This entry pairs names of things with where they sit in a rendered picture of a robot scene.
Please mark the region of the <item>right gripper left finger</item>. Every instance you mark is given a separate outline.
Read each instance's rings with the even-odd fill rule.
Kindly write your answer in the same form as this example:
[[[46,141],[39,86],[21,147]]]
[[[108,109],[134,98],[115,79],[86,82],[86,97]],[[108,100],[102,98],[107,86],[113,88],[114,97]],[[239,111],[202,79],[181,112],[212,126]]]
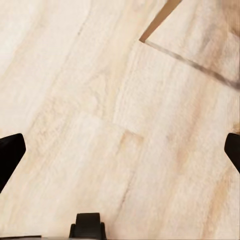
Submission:
[[[0,193],[26,153],[22,133],[0,138]]]

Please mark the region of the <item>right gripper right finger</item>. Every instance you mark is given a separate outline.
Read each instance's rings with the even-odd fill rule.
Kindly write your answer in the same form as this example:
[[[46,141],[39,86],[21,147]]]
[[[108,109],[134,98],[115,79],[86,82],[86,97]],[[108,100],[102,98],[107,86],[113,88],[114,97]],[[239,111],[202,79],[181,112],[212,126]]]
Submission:
[[[228,133],[224,151],[240,173],[240,134]]]

